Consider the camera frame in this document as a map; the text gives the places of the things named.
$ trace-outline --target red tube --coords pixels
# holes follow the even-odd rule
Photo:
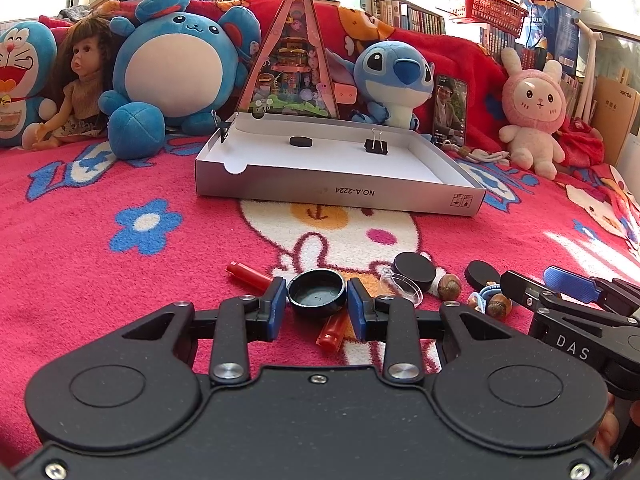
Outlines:
[[[264,292],[271,285],[272,278],[259,272],[258,270],[247,267],[246,265],[239,264],[238,262],[231,262],[226,266],[226,272],[235,276],[238,280],[241,280],[249,285],[253,285],[260,291]]]
[[[349,312],[344,308],[338,314],[333,314],[326,320],[316,344],[325,350],[337,352],[340,349],[348,326]]]

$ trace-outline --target red plastic basket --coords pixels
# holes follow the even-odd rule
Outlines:
[[[507,0],[449,0],[455,23],[489,23],[507,34],[520,37],[529,11]]]

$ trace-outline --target smartphone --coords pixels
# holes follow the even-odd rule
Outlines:
[[[431,142],[445,140],[464,146],[466,131],[466,83],[447,75],[436,76]]]

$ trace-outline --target black robotic gripper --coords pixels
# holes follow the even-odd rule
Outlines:
[[[264,366],[286,306],[178,301],[39,370],[25,406],[43,447],[0,480],[632,480],[590,442],[607,407],[600,374],[560,349],[446,302],[415,310],[348,282],[356,336],[386,343],[372,366]],[[213,339],[208,374],[191,367]],[[424,370],[435,339],[442,371]]]

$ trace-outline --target marill plush toy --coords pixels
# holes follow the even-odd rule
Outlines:
[[[0,146],[20,146],[31,123],[56,113],[42,91],[56,59],[56,41],[39,22],[22,22],[0,34]]]
[[[158,152],[165,126],[187,135],[212,134],[215,114],[247,70],[260,42],[260,25],[245,7],[232,7],[218,23],[184,12],[190,0],[142,0],[136,28],[127,18],[111,20],[111,30],[127,39],[113,70],[113,90],[100,97],[110,116],[109,142],[118,158]]]
[[[502,63],[509,79],[502,89],[502,108],[511,124],[500,128],[500,140],[509,143],[511,161],[536,175],[553,180],[554,162],[564,160],[564,151],[551,136],[564,121],[566,102],[558,85],[562,66],[546,62],[544,72],[523,70],[520,57],[512,48],[504,48]]]
[[[334,76],[335,61],[353,76],[358,93],[367,101],[369,115],[354,112],[352,121],[386,124],[396,128],[418,129],[414,108],[433,92],[433,63],[402,41],[380,41],[358,56],[355,63],[328,52]]]

